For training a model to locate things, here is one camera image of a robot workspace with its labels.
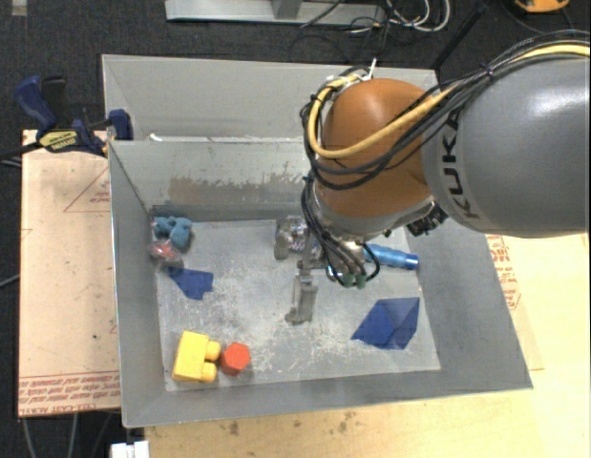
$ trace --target black floor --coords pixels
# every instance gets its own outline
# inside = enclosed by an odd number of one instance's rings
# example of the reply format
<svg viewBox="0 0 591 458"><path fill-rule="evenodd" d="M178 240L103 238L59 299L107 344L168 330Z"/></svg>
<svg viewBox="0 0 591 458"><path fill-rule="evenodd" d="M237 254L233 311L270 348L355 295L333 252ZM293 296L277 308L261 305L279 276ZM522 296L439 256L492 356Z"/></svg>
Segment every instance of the black floor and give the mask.
<svg viewBox="0 0 591 458"><path fill-rule="evenodd" d="M0 152L16 148L20 131L37 125L12 99L16 84L31 74L65 76L73 112L85 108L94 121L103 117L103 53L345 65L369 64L378 56L379 66L428 69L481 0L451 0L453 15L445 30L398 29L387 36L384 49L381 38L350 38L323 26L303 31L291 25L167 23L164 1L28 0L27 17L15 17L12 1L0 0ZM566 29L569 21L589 31L590 3L571 0L566 16L516 19L494 2L445 61L441 78L473 71L536 31ZM0 166L0 281L19 272L20 181L19 170ZM0 289L0 457L28 453L14 404L18 295L16 282ZM37 456L67 456L72 422L72 416L30 421ZM73 456L89 456L98 436L95 456L106 456L110 443L127 439L118 414L81 414Z"/></svg>

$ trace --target yellow cable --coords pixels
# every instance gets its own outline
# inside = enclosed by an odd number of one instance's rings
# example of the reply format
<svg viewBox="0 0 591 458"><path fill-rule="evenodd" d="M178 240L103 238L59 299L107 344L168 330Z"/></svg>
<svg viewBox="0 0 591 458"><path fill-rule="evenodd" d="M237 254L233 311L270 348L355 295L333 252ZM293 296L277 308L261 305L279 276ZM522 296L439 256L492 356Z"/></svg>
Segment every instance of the yellow cable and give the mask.
<svg viewBox="0 0 591 458"><path fill-rule="evenodd" d="M574 53L580 54L583 56L590 57L590 47L584 45L576 45L576 44L559 44L556 46L548 46L547 48L542 48L539 50L534 50L527 52L519 59L524 59L527 57L532 56L539 56L544 54L551 54L551 53ZM325 157L327 159L337 159L346 156L352 156L356 153L366 150L369 146L372 146L379 140L383 139L387 135L391 135L394 131L403 127L404 124L408 123L411 120L419 118L421 115L425 115L428 113L437 103L439 103L447 94L449 94L452 89L455 87L453 85L451 88L441 92L440 94L434 95L430 100L427 100L420 105L418 105L415 109L412 109L408 113L402 115L397 120L391 122L389 125L383 127L379 131L373 133L372 135L366 137L365 139L348 146L347 148L340 149L340 150L328 150L323 148L317 140L316 137L316 121L318 119L318 114L320 113L321 106L325 102L325 98L328 94L330 94L335 88L339 88L344 86L346 83L355 81L360 79L360 76L356 74L350 74L348 76L343 76L337 80L333 80L329 82L318 94L317 99L314 100L312 107L310 108L310 115L307 121L307 139L310 144L310 148L314 153L319 156Z"/></svg>
<svg viewBox="0 0 591 458"><path fill-rule="evenodd" d="M329 92L331 92L330 86L331 86L331 83L329 83L326 88L323 88L318 93L317 96L320 100L323 100L323 98L325 96L327 96L327 94ZM439 103L449 92L451 92L452 89L453 89L453 87L449 88L448 90L445 90L441 94L433 96L430 100L423 102L415 109L412 109L408 113L402 115L397 120L395 120L394 122L391 122L389 125L383 127L382 129L380 129L379 131L377 131L373 135L366 137L365 139L357 142L356 144L353 144L352 146L348 146L347 148L336 150L336 151L331 151L331 150L327 150L327 149L323 148L318 143L318 141L316 139L315 124L316 124L316 120L318 117L318 113L321 108L321 102L317 100L314 102L314 105L312 105L312 108L310 109L310 117L307 122L307 139L310 143L310 148L312 148L312 151L314 151L314 153L316 153L322 157L326 157L328 159L335 159L335 158L339 158L339 157L352 156L355 153L359 153L360 151L367 149L369 146L375 144L376 142L378 142L382 138L386 137L387 135L392 134L395 130L399 129L400 127L402 127L405 123L409 122L410 120L416 119L420 115L426 114L437 103Z"/></svg>

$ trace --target yellow lego block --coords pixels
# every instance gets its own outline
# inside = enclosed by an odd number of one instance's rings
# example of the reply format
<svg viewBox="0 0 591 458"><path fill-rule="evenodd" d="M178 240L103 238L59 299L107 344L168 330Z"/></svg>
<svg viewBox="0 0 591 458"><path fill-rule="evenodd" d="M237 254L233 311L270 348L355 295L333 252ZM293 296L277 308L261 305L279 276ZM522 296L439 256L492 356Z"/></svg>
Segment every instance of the yellow lego block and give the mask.
<svg viewBox="0 0 591 458"><path fill-rule="evenodd" d="M209 362L215 362L220 355L221 345L210 341L205 334L182 331L172 379L180 382L212 382L217 378L217 366Z"/></svg>

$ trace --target light blue toy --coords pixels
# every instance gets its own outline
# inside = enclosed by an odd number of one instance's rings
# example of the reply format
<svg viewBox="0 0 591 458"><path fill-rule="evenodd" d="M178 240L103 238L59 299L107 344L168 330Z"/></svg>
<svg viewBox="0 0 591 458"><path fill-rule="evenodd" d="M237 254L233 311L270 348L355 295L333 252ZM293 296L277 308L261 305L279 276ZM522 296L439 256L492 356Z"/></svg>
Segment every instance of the light blue toy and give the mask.
<svg viewBox="0 0 591 458"><path fill-rule="evenodd" d="M168 237L175 248L185 249L191 239L193 222L187 218L154 218L153 232L157 238Z"/></svg>

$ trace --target blue cylinder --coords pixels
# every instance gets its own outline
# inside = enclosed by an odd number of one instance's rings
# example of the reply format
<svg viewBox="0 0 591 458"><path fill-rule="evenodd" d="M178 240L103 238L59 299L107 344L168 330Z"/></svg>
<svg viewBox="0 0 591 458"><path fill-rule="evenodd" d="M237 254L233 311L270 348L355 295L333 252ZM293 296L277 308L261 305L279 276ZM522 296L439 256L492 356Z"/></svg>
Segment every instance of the blue cylinder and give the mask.
<svg viewBox="0 0 591 458"><path fill-rule="evenodd" d="M394 266L396 268L405 268L406 270L415 270L418 267L418 257L399 251L398 249L391 249L386 246L379 246L378 244L368 244L368 248L380 261L380 264L386 266ZM365 259L372 261L369 253L364 250Z"/></svg>

